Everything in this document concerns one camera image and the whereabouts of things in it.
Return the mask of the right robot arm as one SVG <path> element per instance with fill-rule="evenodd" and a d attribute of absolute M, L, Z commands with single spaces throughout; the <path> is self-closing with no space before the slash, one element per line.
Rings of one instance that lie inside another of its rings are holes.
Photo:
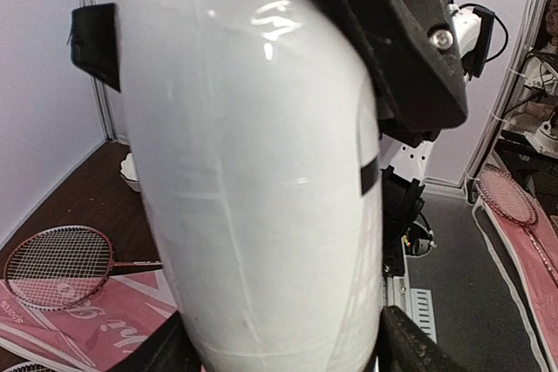
<path fill-rule="evenodd" d="M 125 96 L 141 198 L 181 278 L 379 278 L 424 202 L 380 138 L 467 118 L 449 0 L 117 0 L 71 61 Z"/>

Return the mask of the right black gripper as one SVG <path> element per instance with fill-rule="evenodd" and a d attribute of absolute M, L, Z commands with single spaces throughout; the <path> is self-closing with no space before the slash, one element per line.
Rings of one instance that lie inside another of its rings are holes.
<path fill-rule="evenodd" d="M 433 141 L 468 116 L 448 0 L 313 0 L 364 61 L 379 130 L 404 144 Z"/>

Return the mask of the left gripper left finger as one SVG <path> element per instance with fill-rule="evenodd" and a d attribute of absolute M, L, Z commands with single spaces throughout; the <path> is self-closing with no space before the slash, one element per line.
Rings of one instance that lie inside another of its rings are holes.
<path fill-rule="evenodd" d="M 174 312 L 111 372 L 200 372 L 201 359 Z"/>

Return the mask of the white shuttlecock tube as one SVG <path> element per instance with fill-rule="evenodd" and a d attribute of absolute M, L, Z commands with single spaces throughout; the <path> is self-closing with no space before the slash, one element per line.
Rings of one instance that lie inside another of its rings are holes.
<path fill-rule="evenodd" d="M 208 371 L 363 371 L 383 305 L 364 63 L 316 0 L 118 0 L 154 240 Z"/>

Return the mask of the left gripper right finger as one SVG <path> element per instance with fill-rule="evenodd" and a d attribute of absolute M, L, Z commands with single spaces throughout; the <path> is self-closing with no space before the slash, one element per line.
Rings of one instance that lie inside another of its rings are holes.
<path fill-rule="evenodd" d="M 384 307 L 377 340 L 380 371 L 467 372 L 399 307 Z"/>

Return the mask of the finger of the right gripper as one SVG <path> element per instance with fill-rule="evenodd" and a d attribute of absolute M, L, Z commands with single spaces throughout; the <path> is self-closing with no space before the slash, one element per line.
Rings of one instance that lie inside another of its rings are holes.
<path fill-rule="evenodd" d="M 71 62 L 99 82 L 121 92 L 115 3 L 77 8 L 71 12 Z"/>

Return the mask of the pink racket cover bag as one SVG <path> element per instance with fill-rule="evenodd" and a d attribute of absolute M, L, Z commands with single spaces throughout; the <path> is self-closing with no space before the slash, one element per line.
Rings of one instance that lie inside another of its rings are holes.
<path fill-rule="evenodd" d="M 1 286 L 1 347 L 57 371 L 107 371 L 124 360 L 177 305 L 160 270 L 112 276 L 74 308 L 40 311 Z"/>

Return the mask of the pink badminton racket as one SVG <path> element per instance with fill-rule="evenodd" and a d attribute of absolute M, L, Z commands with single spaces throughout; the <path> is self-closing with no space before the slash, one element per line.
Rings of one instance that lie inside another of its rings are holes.
<path fill-rule="evenodd" d="M 51 369 L 45 367 L 40 363 L 21 362 L 7 369 L 4 369 L 2 372 L 51 372 Z"/>
<path fill-rule="evenodd" d="M 159 261 L 118 262 L 110 239 L 86 226 L 53 227 L 21 242 L 9 255 L 3 280 L 24 305 L 46 311 L 90 300 L 120 267 L 161 267 Z"/>

